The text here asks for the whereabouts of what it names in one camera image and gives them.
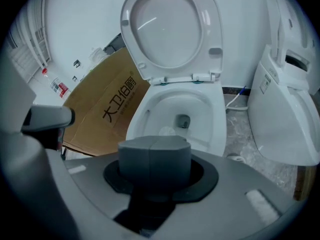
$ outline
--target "cardboard box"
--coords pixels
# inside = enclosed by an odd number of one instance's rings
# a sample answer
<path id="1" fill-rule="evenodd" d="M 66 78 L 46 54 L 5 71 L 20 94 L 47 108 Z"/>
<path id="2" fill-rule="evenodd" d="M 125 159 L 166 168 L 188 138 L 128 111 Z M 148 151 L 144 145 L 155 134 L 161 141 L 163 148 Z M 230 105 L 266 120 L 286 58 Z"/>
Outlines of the cardboard box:
<path id="1" fill-rule="evenodd" d="M 63 145 L 93 156 L 116 152 L 149 86 L 127 48 L 103 60 L 64 103 L 75 111 L 75 122 L 65 130 Z"/>

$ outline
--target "toilet seat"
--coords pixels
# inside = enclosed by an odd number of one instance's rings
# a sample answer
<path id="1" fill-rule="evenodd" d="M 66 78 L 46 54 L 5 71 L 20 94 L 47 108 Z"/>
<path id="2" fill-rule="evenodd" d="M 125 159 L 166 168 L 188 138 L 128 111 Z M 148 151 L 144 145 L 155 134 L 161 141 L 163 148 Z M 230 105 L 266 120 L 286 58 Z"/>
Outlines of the toilet seat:
<path id="1" fill-rule="evenodd" d="M 125 0 L 121 33 L 151 85 L 214 82 L 223 70 L 223 32 L 215 0 Z"/>

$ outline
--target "marble floor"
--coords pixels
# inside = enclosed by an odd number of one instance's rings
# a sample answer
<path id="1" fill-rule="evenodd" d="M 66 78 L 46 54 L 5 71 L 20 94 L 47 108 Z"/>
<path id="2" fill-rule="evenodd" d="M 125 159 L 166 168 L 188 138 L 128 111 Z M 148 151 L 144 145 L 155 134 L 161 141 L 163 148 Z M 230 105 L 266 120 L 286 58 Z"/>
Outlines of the marble floor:
<path id="1" fill-rule="evenodd" d="M 235 95 L 225 94 L 225 104 Z M 241 95 L 232 103 L 233 107 L 245 107 L 248 96 Z M 237 154 L 245 159 L 245 163 L 269 180 L 277 184 L 293 197 L 297 179 L 297 166 L 287 165 L 264 158 L 258 151 L 253 138 L 247 111 L 226 111 L 227 138 L 223 156 Z M 88 158 L 90 156 L 68 150 L 66 159 Z"/>

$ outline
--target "toilet bowl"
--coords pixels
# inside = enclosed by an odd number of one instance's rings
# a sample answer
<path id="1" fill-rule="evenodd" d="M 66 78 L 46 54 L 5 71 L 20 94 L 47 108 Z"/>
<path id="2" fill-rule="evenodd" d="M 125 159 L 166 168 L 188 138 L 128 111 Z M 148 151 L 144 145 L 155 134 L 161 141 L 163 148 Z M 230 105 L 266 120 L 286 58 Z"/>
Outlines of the toilet bowl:
<path id="1" fill-rule="evenodd" d="M 127 49 L 150 83 L 126 139 L 179 135 L 192 149 L 222 156 L 223 32 L 215 0 L 125 0 L 120 23 Z"/>

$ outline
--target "red label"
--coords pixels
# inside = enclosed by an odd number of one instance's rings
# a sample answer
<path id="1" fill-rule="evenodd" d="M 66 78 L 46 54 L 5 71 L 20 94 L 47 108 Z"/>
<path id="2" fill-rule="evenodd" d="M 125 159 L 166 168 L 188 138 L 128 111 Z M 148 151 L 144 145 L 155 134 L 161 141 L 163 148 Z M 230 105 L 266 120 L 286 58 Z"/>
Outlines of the red label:
<path id="1" fill-rule="evenodd" d="M 60 97 L 62 98 L 64 96 L 64 94 L 66 93 L 66 91 L 69 90 L 69 88 L 63 83 L 59 83 L 59 87 L 62 89 L 61 93 L 60 93 Z"/>

